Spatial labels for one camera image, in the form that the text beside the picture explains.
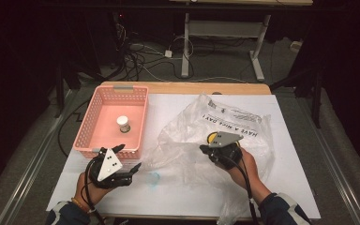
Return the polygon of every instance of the plastic bag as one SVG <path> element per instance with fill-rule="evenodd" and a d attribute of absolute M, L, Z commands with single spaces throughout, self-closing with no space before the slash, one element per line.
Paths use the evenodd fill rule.
<path fill-rule="evenodd" d="M 185 184 L 209 185 L 225 190 L 217 224 L 234 224 L 237 218 L 249 210 L 246 203 L 248 195 L 199 148 L 201 144 L 207 144 L 210 133 L 217 131 L 244 136 L 239 142 L 255 157 L 259 176 L 265 180 L 274 160 L 270 115 L 256 115 L 215 102 L 205 94 L 199 95 L 161 130 L 157 137 L 157 147 L 147 151 L 148 154 L 142 159 L 141 170 L 176 167 L 183 171 L 181 175 Z"/>

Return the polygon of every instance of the table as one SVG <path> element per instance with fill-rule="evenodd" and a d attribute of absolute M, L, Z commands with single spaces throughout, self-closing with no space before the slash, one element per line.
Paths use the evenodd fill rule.
<path fill-rule="evenodd" d="M 185 2 L 189 0 L 171 0 L 175 2 Z M 270 6 L 311 6 L 312 0 L 196 0 L 197 3 L 225 3 L 242 5 L 270 5 Z M 262 22 L 218 22 L 218 21 L 192 21 L 189 13 L 186 13 L 184 29 L 184 53 L 182 61 L 181 76 L 188 77 L 189 57 L 192 55 L 189 50 L 189 36 L 215 36 L 215 37 L 234 37 L 234 38 L 257 38 L 256 48 L 249 52 L 250 60 L 259 82 L 264 81 L 262 67 L 259 63 L 259 53 L 263 45 L 264 36 L 268 28 L 271 15 L 265 15 Z"/>
<path fill-rule="evenodd" d="M 266 185 L 274 191 L 289 193 L 300 203 L 310 218 L 321 217 L 300 161 L 295 153 L 277 100 L 275 96 L 270 95 L 266 85 L 186 82 L 105 82 L 104 84 L 149 86 L 149 110 L 146 130 L 144 131 L 143 150 L 154 145 L 154 140 L 160 130 L 184 109 L 192 99 L 197 97 L 196 94 L 201 92 L 206 94 L 220 92 L 225 95 L 213 95 L 211 97 L 217 101 L 230 99 L 239 104 L 237 107 L 240 109 L 253 108 L 255 111 L 253 113 L 256 114 L 270 112 L 274 148 L 278 152 Z M 88 160 L 79 152 L 74 150 L 70 152 L 47 210 L 54 207 L 57 202 L 69 200 L 72 197 L 75 191 L 75 186 L 72 184 L 76 183 L 78 174 L 84 170 L 87 162 Z M 160 174 L 159 182 L 161 183 L 151 187 L 149 184 L 144 183 L 150 174 L 138 172 L 133 177 L 132 185 L 119 187 L 109 193 L 97 205 L 97 209 L 101 214 L 112 217 L 218 218 L 223 201 L 221 190 L 179 185 L 176 183 L 175 174 L 165 171 L 165 168 L 159 169 L 158 172 Z M 250 215 L 245 214 L 240 219 L 250 219 Z"/>

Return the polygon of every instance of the wooden table edge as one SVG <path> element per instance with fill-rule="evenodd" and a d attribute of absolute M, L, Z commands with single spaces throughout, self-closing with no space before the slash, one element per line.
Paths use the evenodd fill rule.
<path fill-rule="evenodd" d="M 216 83 L 216 82 L 103 82 L 112 86 L 147 86 L 150 94 L 206 95 L 271 95 L 264 83 Z"/>

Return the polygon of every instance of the hand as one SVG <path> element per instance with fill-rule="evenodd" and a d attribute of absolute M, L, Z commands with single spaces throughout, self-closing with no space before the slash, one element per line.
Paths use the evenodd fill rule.
<path fill-rule="evenodd" d="M 242 159 L 244 160 L 245 166 L 247 168 L 247 176 L 249 178 L 253 199 L 258 205 L 260 205 L 260 203 L 271 193 L 271 191 L 260 180 L 254 157 L 244 148 L 241 147 L 241 150 L 243 155 Z M 238 165 L 243 171 L 245 171 L 242 160 L 238 163 Z M 244 176 L 236 167 L 229 169 L 227 172 L 230 174 L 232 180 L 237 185 L 242 188 L 246 188 Z"/>
<path fill-rule="evenodd" d="M 85 173 L 82 172 L 80 174 L 80 177 L 78 178 L 77 190 L 75 192 L 74 199 L 78 201 L 78 203 L 80 203 L 85 209 L 89 210 L 90 209 L 89 205 L 87 204 L 87 202 L 83 200 L 83 199 L 87 200 L 86 192 L 85 192 L 86 190 L 84 188 L 84 177 L 85 177 Z M 114 189 L 114 188 L 111 189 L 98 188 L 89 179 L 87 183 L 89 189 L 89 196 L 92 201 L 91 203 L 93 205 L 99 203 L 106 194 L 108 194 L 110 191 Z"/>

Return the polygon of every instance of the white sheet of paper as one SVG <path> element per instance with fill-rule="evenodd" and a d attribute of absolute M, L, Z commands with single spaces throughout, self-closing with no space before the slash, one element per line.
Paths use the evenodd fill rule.
<path fill-rule="evenodd" d="M 275 96 L 210 96 L 213 100 L 258 115 L 271 115 L 275 160 L 265 182 L 273 192 L 283 192 L 295 199 L 311 219 L 321 218 L 300 160 Z M 143 151 L 157 145 L 160 131 L 183 111 L 197 95 L 150 94 L 143 137 Z M 60 201 L 69 201 L 75 193 L 79 173 L 88 159 L 71 150 L 47 210 Z M 138 172 L 129 187 L 110 192 L 98 205 L 105 215 L 217 218 L 223 203 L 221 189 L 186 186 L 178 173 L 161 168 L 155 172 Z M 250 218 L 247 212 L 243 218 Z"/>

